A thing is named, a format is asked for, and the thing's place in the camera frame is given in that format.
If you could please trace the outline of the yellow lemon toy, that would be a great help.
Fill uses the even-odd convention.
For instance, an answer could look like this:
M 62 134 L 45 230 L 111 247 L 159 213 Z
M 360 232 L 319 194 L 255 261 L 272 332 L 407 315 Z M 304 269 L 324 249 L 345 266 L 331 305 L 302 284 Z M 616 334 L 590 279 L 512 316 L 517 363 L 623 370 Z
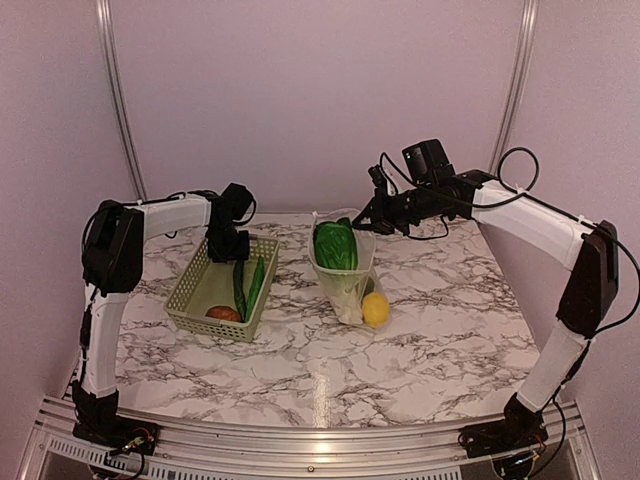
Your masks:
M 362 314 L 366 325 L 371 328 L 381 327 L 390 316 L 389 302 L 379 292 L 369 293 L 362 300 Z

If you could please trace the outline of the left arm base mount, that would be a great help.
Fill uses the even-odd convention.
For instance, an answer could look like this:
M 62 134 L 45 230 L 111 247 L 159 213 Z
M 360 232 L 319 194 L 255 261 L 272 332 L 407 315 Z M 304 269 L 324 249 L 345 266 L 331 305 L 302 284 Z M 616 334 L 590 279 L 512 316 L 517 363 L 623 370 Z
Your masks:
M 138 448 L 144 455 L 152 455 L 156 448 L 158 424 L 118 414 L 119 392 L 97 397 L 73 384 L 72 400 L 76 422 L 73 436 L 94 444 L 110 447 L 117 454 L 134 440 L 141 439 Z

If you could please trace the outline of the green perforated plastic basket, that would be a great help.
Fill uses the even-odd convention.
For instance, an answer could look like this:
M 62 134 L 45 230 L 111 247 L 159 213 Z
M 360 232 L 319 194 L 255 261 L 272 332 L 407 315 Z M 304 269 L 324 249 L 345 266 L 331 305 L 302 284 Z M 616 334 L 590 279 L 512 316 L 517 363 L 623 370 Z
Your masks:
M 243 291 L 250 294 L 254 273 L 263 272 L 262 284 L 254 302 L 248 302 L 250 312 L 242 322 L 227 316 L 209 317 L 207 312 L 236 310 L 234 264 L 214 263 L 207 255 L 207 243 L 201 242 L 164 304 L 164 310 L 174 324 L 191 333 L 250 343 L 260 322 L 266 299 L 278 266 L 280 242 L 275 237 L 250 236 L 249 258 L 244 262 Z

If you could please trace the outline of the green bok choy toy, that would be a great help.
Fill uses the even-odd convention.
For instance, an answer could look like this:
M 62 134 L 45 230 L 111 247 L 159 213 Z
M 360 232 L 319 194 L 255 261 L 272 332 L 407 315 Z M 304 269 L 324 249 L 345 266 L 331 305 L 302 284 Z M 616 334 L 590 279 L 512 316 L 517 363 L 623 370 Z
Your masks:
M 348 217 L 314 227 L 313 253 L 318 277 L 341 323 L 361 325 L 358 247 Z

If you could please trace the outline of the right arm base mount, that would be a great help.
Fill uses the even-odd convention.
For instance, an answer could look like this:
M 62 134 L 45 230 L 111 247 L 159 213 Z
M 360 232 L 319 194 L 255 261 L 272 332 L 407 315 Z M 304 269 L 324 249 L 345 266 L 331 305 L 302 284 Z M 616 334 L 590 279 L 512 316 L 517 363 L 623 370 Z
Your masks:
M 458 444 L 468 458 L 521 449 L 548 439 L 542 411 L 531 411 L 514 394 L 496 421 L 467 425 L 459 431 Z

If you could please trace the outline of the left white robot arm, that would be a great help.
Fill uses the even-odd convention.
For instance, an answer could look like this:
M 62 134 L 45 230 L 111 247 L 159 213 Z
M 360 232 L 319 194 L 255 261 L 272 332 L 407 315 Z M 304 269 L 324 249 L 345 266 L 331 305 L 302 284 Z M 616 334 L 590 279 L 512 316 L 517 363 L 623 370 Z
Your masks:
M 257 202 L 243 185 L 176 193 L 164 199 L 130 203 L 103 201 L 91 215 L 81 240 L 85 311 L 79 335 L 80 370 L 73 383 L 78 420 L 106 445 L 125 438 L 117 416 L 117 342 L 124 308 L 143 273 L 145 243 L 153 238 L 203 227 L 207 255 L 215 263 L 245 260 L 244 230 Z

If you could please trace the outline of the clear zip top bag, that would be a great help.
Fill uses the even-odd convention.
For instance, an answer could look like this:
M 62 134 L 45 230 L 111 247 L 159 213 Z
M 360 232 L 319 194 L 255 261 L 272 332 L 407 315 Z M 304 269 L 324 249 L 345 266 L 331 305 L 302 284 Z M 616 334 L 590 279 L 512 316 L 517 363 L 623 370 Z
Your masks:
M 357 215 L 354 209 L 315 212 L 309 256 L 339 322 L 379 329 L 389 323 L 391 309 L 374 268 L 376 238 L 355 228 Z

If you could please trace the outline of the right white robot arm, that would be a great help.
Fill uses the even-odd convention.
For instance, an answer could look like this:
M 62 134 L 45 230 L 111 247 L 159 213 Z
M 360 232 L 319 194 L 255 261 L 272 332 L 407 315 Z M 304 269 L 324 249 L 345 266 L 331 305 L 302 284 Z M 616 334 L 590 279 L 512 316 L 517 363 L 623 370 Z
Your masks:
M 370 168 L 374 194 L 356 226 L 380 234 L 408 235 L 412 226 L 431 217 L 475 222 L 494 236 L 511 237 L 543 266 L 516 275 L 525 261 L 498 257 L 515 291 L 529 290 L 538 300 L 555 300 L 547 308 L 546 328 L 533 329 L 541 348 L 537 363 L 515 395 L 518 405 L 542 410 L 568 380 L 590 342 L 605 329 L 605 319 L 619 289 L 622 247 L 613 223 L 570 214 L 507 187 L 496 177 L 472 170 L 439 183 L 415 184 L 392 195 L 388 177 L 379 166 Z

